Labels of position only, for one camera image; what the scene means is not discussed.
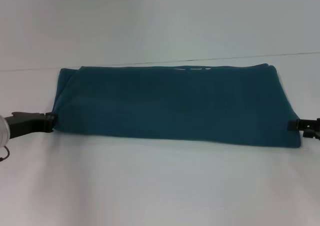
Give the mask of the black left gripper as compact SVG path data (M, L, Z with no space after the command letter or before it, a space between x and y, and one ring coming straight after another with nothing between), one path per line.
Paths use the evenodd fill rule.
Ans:
M13 112L12 116L6 117L5 120L10 130L10 139L13 139L36 132L53 132L58 116L53 112Z

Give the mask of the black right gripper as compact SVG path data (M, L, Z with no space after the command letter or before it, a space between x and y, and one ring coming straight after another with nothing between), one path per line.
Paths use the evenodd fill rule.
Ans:
M320 134L320 119L316 120L304 120L296 119L294 121L289 121L287 124L288 131L302 131L302 136L304 138L319 139Z

